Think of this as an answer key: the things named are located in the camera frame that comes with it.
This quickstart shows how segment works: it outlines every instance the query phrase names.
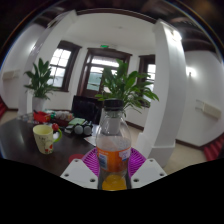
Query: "floor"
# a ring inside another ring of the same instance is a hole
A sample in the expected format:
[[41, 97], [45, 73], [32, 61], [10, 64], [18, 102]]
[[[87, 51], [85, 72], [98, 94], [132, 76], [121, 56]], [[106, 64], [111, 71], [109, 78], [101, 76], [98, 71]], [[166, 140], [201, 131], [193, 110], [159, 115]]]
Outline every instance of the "floor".
[[[17, 112], [7, 111], [0, 120], [0, 125], [16, 117]], [[130, 126], [129, 129], [132, 137], [132, 147], [135, 148], [138, 134], [141, 131]], [[176, 144], [173, 154], [163, 169], [169, 175], [190, 165], [203, 162], [206, 162], [206, 158], [202, 151]]]

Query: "window frame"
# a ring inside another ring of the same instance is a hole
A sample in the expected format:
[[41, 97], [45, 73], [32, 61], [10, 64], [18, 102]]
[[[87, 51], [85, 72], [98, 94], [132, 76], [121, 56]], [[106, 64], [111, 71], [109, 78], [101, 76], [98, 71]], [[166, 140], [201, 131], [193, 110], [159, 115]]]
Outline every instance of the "window frame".
[[[138, 72], [139, 73], [148, 73], [148, 65], [149, 64], [156, 64], [156, 56], [155, 54], [150, 54], [150, 55], [140, 55], [140, 63], [139, 63], [139, 69], [138, 69]], [[138, 78], [137, 79], [137, 83], [140, 83], [140, 82], [145, 82], [146, 81], [146, 78]], [[149, 108], [148, 105], [146, 105], [144, 102], [141, 102], [142, 106], [143, 107], [147, 107]]]
[[87, 90], [91, 67], [100, 67], [100, 68], [107, 67], [111, 69], [116, 69], [116, 67], [91, 63], [93, 57], [99, 56], [99, 57], [117, 58], [129, 64], [130, 57], [132, 56], [132, 54], [122, 52], [122, 51], [117, 51], [110, 48], [87, 48], [87, 50], [88, 52], [86, 54], [86, 58], [83, 63], [83, 68], [82, 68], [80, 79], [79, 79], [79, 87], [77, 90], [77, 95], [85, 96], [89, 98], [95, 98], [94, 96], [96, 94], [102, 93], [103, 86], [101, 81], [99, 91]]
[[63, 66], [55, 66], [55, 65], [49, 65], [49, 66], [53, 66], [53, 67], [58, 67], [58, 68], [65, 68], [65, 74], [64, 74], [64, 78], [63, 78], [63, 82], [62, 82], [62, 86], [58, 87], [57, 90], [58, 92], [69, 92], [68, 91], [68, 87], [69, 87], [69, 83], [70, 83], [70, 79], [72, 76], [72, 70], [77, 58], [77, 55], [79, 53], [80, 48], [82, 48], [79, 45], [76, 45], [74, 43], [68, 42], [68, 41], [60, 41], [60, 43], [58, 44], [56, 49], [63, 49], [63, 50], [67, 50], [67, 51], [71, 51], [71, 55], [68, 59], [68, 63], [66, 65], [66, 67]]

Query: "yellow mug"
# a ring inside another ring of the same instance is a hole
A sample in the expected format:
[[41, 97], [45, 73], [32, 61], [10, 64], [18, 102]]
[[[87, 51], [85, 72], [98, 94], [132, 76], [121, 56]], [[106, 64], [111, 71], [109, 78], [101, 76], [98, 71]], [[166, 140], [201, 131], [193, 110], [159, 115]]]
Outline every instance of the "yellow mug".
[[59, 137], [53, 138], [53, 129], [48, 125], [36, 125], [33, 128], [34, 138], [37, 143], [39, 151], [43, 154], [50, 154], [53, 152], [53, 143], [61, 139], [62, 133], [58, 129]]

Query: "plastic bottle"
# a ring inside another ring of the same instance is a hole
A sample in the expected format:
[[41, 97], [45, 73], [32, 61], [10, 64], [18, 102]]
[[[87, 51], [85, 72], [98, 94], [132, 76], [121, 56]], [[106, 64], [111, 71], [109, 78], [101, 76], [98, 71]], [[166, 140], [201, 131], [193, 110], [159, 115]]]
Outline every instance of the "plastic bottle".
[[131, 153], [131, 135], [123, 115], [123, 101], [104, 101], [105, 116], [96, 135], [103, 190], [127, 189], [125, 175]]

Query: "dark table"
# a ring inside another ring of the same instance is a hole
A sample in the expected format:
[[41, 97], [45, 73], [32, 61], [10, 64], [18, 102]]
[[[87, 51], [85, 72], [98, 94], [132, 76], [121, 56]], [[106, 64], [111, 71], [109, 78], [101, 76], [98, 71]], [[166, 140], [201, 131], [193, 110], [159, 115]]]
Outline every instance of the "dark table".
[[[0, 150], [4, 159], [33, 165], [60, 176], [69, 165], [71, 155], [86, 154], [94, 148], [83, 136], [69, 135], [62, 131], [61, 140], [53, 145], [53, 153], [42, 154], [33, 135], [35, 125], [13, 119], [0, 126]], [[93, 136], [96, 135], [98, 127], [94, 125]]]

